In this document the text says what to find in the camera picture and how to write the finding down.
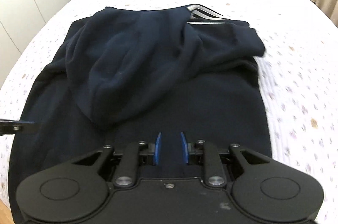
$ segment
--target white stripe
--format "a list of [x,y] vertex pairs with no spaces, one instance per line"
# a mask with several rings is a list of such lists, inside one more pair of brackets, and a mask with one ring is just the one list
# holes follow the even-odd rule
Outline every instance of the white stripe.
[[200,25],[206,25],[206,24],[227,24],[227,22],[187,22],[189,24],[200,24]]
[[210,16],[207,16],[201,12],[199,12],[198,10],[193,10],[192,11],[192,15],[193,14],[196,14],[198,15],[199,17],[202,17],[202,18],[205,18],[205,19],[208,19],[208,20],[223,20],[223,18],[215,18],[215,17],[210,17]]
[[195,5],[190,5],[190,6],[187,7],[187,9],[190,10],[190,11],[195,10],[195,9],[200,9],[200,10],[205,11],[206,13],[208,13],[208,14],[210,14],[210,15],[213,15],[213,16],[218,17],[218,18],[225,19],[224,16],[222,16],[222,15],[220,15],[220,14],[217,14],[217,13],[215,13],[214,11],[209,10],[209,9],[207,9],[206,7],[203,7],[203,6],[201,6],[201,5],[197,5],[197,4],[195,4]]

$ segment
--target metal screw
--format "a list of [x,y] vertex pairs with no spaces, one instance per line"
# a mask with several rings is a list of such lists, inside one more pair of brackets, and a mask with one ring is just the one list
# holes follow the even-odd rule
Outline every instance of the metal screw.
[[167,189],[173,189],[175,187],[175,184],[168,183],[168,184],[165,184],[165,186],[166,186]]
[[127,186],[132,183],[132,179],[128,176],[121,176],[116,179],[116,184],[120,186]]
[[222,185],[224,182],[225,182],[224,178],[220,176],[212,176],[209,177],[208,179],[208,183],[213,186]]

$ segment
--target white bedsheet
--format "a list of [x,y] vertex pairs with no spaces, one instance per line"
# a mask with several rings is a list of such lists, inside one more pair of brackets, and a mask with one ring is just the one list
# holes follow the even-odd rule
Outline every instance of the white bedsheet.
[[[36,76],[52,61],[73,21],[105,6],[153,10],[193,3],[257,30],[267,49],[257,61],[273,158],[314,176],[325,191],[317,221],[338,223],[338,29],[309,0],[72,0],[31,41],[7,77],[0,118],[20,118]],[[12,141],[13,136],[0,137],[0,199],[7,206]]]

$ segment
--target silver bolt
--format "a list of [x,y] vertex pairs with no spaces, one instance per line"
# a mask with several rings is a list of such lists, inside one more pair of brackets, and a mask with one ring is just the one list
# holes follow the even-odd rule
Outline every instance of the silver bolt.
[[165,184],[165,186],[166,186],[167,189],[173,189],[175,187],[175,184],[168,183],[168,184]]
[[121,176],[116,179],[116,184],[120,186],[127,186],[132,183],[132,179],[128,176]]
[[224,178],[220,176],[212,176],[208,179],[208,183],[212,186],[219,186],[222,185],[224,182]]

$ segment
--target wooden floor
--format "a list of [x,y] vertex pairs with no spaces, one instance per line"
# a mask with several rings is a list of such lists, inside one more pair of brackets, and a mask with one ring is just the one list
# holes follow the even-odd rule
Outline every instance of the wooden floor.
[[14,224],[11,211],[0,201],[0,223]]

